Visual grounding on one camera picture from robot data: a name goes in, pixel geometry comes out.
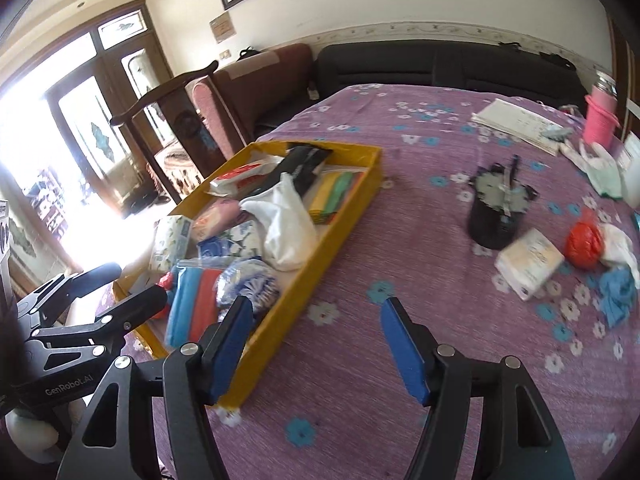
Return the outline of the blue red foam sheets bag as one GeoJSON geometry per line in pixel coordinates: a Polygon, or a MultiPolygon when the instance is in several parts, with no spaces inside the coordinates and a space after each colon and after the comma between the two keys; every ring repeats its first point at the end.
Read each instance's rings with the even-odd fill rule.
{"type": "Polygon", "coordinates": [[[225,258],[207,258],[180,260],[171,269],[178,272],[178,283],[165,328],[166,347],[198,342],[217,322],[216,281],[228,266],[225,258]]]}

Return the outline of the lemon print tissue pack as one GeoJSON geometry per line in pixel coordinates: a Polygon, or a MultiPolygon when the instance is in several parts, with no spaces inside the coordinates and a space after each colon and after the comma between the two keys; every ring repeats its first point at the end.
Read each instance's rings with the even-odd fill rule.
{"type": "Polygon", "coordinates": [[[192,220],[182,214],[161,218],[155,230],[149,270],[166,273],[186,255],[192,220]]]}

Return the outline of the blue knitted cloth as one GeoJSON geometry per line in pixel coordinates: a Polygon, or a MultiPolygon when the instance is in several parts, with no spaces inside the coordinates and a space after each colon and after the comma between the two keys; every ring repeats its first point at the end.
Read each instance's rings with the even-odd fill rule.
{"type": "Polygon", "coordinates": [[[603,273],[599,292],[600,311],[608,328],[619,326],[630,317],[637,301],[637,289],[628,266],[616,266],[603,273]]]}

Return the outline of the blue white patterned bag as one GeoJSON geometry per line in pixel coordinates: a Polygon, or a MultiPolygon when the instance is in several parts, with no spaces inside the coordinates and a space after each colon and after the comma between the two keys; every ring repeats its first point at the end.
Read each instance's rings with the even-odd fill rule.
{"type": "Polygon", "coordinates": [[[228,311],[237,296],[250,300],[254,318],[263,318],[281,296],[276,272],[257,258],[235,261],[216,281],[219,312],[228,311]]]}

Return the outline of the red plastic bag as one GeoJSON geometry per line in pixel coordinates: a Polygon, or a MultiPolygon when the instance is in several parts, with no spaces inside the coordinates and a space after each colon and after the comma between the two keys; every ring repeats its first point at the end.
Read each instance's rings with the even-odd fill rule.
{"type": "Polygon", "coordinates": [[[604,253],[604,237],[596,214],[585,209],[572,226],[564,244],[564,256],[578,269],[594,270],[604,253]]]}

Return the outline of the white fluffy cloth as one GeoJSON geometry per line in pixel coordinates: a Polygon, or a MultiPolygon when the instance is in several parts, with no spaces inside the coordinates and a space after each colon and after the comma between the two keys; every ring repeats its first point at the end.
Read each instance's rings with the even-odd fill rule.
{"type": "Polygon", "coordinates": [[[640,287],[638,260],[634,255],[634,245],[631,238],[617,226],[611,223],[601,223],[599,230],[603,238],[603,250],[600,263],[609,268],[626,266],[630,271],[634,286],[640,287]]]}

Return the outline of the pink tissue pack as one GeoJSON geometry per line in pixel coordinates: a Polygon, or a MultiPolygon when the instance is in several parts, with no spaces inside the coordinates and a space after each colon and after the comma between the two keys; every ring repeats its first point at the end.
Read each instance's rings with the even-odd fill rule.
{"type": "Polygon", "coordinates": [[[208,240],[213,236],[237,226],[246,220],[237,200],[215,200],[209,204],[192,222],[190,237],[195,243],[208,240]]]}

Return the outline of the blue floral Vinda tissue pack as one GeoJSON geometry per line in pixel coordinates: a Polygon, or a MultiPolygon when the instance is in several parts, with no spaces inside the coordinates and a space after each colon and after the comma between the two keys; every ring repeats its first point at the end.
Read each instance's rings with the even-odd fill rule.
{"type": "Polygon", "coordinates": [[[262,258],[262,238],[255,220],[247,220],[202,240],[196,247],[200,258],[262,258]]]}

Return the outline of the red white packet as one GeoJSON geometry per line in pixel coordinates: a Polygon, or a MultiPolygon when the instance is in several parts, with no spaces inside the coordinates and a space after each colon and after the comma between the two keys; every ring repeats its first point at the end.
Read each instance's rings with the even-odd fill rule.
{"type": "Polygon", "coordinates": [[[243,196],[256,188],[278,166],[278,163],[273,157],[248,162],[211,180],[207,194],[224,198],[243,196]]]}

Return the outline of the white plastic bag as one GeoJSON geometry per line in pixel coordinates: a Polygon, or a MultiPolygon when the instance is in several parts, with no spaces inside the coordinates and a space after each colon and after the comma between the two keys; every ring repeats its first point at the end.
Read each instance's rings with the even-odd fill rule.
{"type": "Polygon", "coordinates": [[[318,245],[318,233],[288,174],[270,190],[240,201],[264,229],[264,258],[281,272],[300,269],[318,245]]]}

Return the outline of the colourful foam sheets zip bag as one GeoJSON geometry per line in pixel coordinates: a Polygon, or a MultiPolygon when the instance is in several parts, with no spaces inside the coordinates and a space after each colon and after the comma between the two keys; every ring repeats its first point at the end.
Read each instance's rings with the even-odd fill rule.
{"type": "Polygon", "coordinates": [[[317,191],[314,192],[307,208],[312,222],[317,226],[331,223],[362,175],[362,171],[347,170],[334,170],[322,174],[317,191]]]}

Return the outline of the yellow cardboard tray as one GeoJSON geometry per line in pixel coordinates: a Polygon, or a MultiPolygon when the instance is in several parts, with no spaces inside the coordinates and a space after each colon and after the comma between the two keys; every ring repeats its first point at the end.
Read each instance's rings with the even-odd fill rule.
{"type": "MultiPolygon", "coordinates": [[[[209,195],[209,182],[226,172],[235,170],[250,161],[258,152],[273,156],[285,156],[291,142],[268,141],[252,143],[243,148],[232,159],[225,162],[191,194],[186,196],[170,215],[180,214],[194,219],[214,200],[209,195]]],[[[265,321],[259,323],[253,335],[248,338],[243,354],[233,375],[230,387],[215,404],[223,408],[239,408],[250,396],[262,377],[267,365],[277,353],[285,336],[306,307],[314,289],[323,274],[329,269],[333,259],[349,237],[371,200],[380,189],[383,180],[382,148],[373,145],[320,142],[311,143],[316,148],[330,150],[326,163],[337,170],[354,169],[362,174],[357,178],[352,191],[347,193],[343,205],[327,226],[316,228],[311,242],[305,242],[304,258],[300,263],[277,263],[274,267],[284,276],[284,291],[280,299],[270,309],[265,321]]],[[[151,279],[148,269],[151,248],[134,263],[122,270],[122,275],[112,285],[116,300],[124,300],[132,293],[134,285],[142,285],[142,278],[151,279]]],[[[168,344],[161,344],[149,327],[135,328],[143,342],[152,350],[153,356],[167,356],[168,344]]]]}

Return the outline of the wooden chair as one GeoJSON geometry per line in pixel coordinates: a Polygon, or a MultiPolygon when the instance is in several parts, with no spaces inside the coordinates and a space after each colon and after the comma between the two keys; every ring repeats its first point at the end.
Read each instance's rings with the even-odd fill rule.
{"type": "Polygon", "coordinates": [[[160,181],[172,201],[178,205],[182,201],[179,189],[171,181],[163,166],[158,162],[150,144],[142,136],[134,121],[148,108],[160,112],[160,123],[186,152],[186,156],[202,178],[212,174],[223,162],[224,154],[212,134],[206,128],[204,119],[196,109],[188,92],[188,85],[194,81],[207,79],[218,70],[219,62],[213,60],[204,68],[182,73],[171,80],[146,92],[128,110],[110,119],[114,128],[124,127],[134,139],[134,145],[141,151],[143,159],[151,167],[152,173],[160,181]]]}

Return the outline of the black packet in tray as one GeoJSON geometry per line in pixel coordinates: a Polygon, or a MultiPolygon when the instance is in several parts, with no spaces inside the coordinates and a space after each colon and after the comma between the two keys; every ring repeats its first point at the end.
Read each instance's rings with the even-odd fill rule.
{"type": "Polygon", "coordinates": [[[256,196],[273,188],[282,174],[288,174],[300,197],[304,197],[320,176],[326,160],[333,153],[328,148],[309,143],[290,143],[286,156],[248,196],[256,196]]]}

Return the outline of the open paper notebook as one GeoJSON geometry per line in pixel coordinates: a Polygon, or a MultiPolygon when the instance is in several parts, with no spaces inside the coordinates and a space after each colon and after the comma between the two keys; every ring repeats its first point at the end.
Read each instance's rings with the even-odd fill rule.
{"type": "Polygon", "coordinates": [[[472,121],[538,148],[550,155],[558,154],[560,144],[543,138],[540,134],[552,127],[565,127],[502,99],[495,99],[480,112],[472,115],[472,121]]]}

